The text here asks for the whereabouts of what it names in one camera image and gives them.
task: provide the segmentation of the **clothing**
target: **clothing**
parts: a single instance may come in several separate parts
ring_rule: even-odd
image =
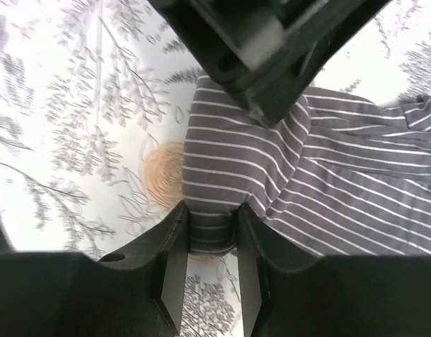
[[[193,223],[248,203],[316,256],[431,255],[431,97],[382,108],[309,87],[274,128],[199,77],[183,159]]]

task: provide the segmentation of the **folded garment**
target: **folded garment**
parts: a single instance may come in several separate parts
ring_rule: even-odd
[[[429,96],[382,108],[309,87],[266,129],[203,74],[184,152],[183,197],[197,227],[228,223],[247,203],[316,256],[431,255]]]

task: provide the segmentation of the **floral tablecloth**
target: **floral tablecloth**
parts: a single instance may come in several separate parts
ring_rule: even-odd
[[[158,223],[140,167],[184,139],[199,70],[146,0],[0,0],[0,217],[12,246],[98,258]],[[431,0],[394,0],[313,84],[382,105],[431,95]],[[190,260],[182,336],[242,336],[234,256]]]

